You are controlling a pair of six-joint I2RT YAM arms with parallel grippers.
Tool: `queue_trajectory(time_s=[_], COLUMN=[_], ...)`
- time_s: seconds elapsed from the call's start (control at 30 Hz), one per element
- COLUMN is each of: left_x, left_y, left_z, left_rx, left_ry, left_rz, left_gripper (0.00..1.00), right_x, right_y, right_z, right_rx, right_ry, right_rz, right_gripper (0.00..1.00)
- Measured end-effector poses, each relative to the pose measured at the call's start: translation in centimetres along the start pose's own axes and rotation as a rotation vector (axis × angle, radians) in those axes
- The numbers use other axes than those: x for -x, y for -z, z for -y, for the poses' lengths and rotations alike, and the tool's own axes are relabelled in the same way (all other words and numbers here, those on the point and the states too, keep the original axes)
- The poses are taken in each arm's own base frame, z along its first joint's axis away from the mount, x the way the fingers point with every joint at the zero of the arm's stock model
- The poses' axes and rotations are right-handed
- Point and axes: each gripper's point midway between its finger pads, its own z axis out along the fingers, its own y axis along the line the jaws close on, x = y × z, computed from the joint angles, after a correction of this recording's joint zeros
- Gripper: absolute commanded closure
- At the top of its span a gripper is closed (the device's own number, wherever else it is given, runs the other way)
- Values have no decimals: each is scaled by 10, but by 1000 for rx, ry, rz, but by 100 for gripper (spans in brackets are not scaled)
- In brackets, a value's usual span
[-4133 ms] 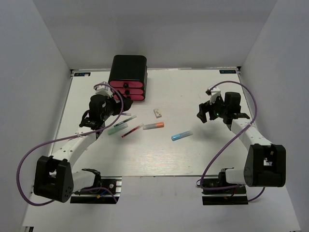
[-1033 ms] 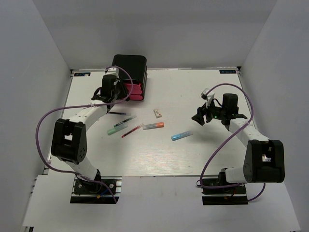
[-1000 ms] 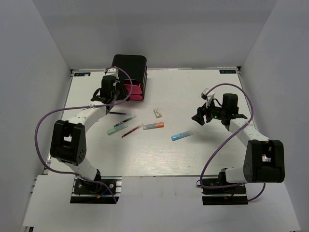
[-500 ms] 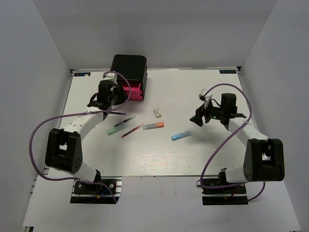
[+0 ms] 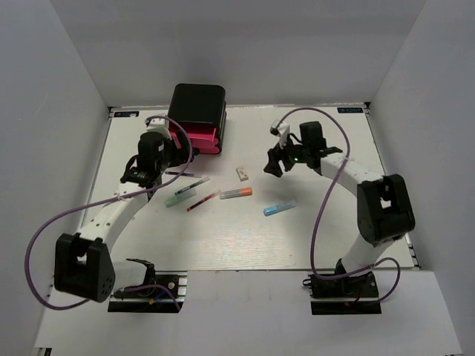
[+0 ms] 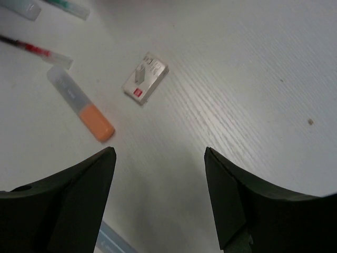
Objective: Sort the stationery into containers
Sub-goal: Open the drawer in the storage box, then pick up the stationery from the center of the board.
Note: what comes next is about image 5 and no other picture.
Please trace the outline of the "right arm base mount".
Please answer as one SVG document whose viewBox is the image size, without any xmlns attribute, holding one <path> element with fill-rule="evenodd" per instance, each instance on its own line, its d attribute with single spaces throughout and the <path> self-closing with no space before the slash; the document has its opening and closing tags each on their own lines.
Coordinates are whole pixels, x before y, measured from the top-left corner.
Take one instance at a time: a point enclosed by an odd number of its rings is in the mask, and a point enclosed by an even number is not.
<svg viewBox="0 0 475 356">
<path fill-rule="evenodd" d="M 341 280 L 322 280 L 314 274 L 303 279 L 309 289 L 312 315 L 381 314 L 374 273 Z"/>
</svg>

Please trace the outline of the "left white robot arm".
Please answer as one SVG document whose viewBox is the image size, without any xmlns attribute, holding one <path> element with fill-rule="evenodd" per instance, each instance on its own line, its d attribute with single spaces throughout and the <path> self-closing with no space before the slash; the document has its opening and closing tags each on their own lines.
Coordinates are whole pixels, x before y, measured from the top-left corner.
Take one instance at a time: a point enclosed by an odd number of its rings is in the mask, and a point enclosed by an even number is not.
<svg viewBox="0 0 475 356">
<path fill-rule="evenodd" d="M 175 139 L 154 131 L 142 134 L 111 202 L 75 234 L 62 234 L 56 241 L 54 288 L 98 303 L 119 289 L 152 294 L 157 287 L 154 264 L 131 257 L 113 261 L 111 251 L 127 224 L 163 186 L 166 169 L 192 160 L 184 133 Z"/>
</svg>

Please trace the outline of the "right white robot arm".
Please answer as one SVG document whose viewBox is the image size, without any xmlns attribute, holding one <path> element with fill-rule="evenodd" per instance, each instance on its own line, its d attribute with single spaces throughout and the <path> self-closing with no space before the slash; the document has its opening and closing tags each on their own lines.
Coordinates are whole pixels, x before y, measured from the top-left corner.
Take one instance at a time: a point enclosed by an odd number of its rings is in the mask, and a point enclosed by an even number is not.
<svg viewBox="0 0 475 356">
<path fill-rule="evenodd" d="M 296 164 L 305 164 L 330 187 L 340 185 L 356 197 L 358 236 L 350 250 L 337 262 L 334 274 L 321 280 L 335 280 L 336 289 L 350 296 L 362 286 L 361 276 L 379 264 L 378 258 L 395 241 L 415 227 L 415 217 L 404 178 L 384 176 L 353 162 L 340 148 L 327 146 L 319 122 L 300 125 L 301 138 L 291 139 L 289 124 L 274 121 L 270 132 L 278 143 L 267 152 L 264 172 L 281 177 Z"/>
</svg>

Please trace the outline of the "white eraser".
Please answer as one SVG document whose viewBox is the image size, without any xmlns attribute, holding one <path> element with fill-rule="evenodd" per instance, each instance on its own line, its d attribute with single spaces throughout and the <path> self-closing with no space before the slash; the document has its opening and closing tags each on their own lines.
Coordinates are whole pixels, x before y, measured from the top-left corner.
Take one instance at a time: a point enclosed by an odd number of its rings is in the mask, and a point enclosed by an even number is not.
<svg viewBox="0 0 475 356">
<path fill-rule="evenodd" d="M 249 179 L 249 175 L 244 167 L 242 166 L 236 167 L 236 172 L 241 182 L 247 181 Z"/>
</svg>

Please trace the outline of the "pink top drawer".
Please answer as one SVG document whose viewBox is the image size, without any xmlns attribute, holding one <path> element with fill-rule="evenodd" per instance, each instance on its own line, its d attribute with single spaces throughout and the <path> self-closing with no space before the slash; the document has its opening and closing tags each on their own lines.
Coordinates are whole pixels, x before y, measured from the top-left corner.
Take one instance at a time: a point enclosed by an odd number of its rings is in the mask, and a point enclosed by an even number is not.
<svg viewBox="0 0 475 356">
<path fill-rule="evenodd" d="M 215 126 L 183 123 L 182 127 L 191 139 L 201 139 L 206 141 L 216 140 L 217 129 Z"/>
</svg>

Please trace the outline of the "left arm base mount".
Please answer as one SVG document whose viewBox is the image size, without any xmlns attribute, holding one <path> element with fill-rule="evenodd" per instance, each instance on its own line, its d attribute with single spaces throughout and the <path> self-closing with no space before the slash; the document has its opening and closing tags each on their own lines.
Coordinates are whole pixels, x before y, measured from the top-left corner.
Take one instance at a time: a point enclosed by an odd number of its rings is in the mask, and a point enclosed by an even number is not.
<svg viewBox="0 0 475 356">
<path fill-rule="evenodd" d="M 126 287 L 115 291 L 108 301 L 109 313 L 177 314 L 186 299 L 187 271 L 158 271 L 149 289 Z"/>
</svg>

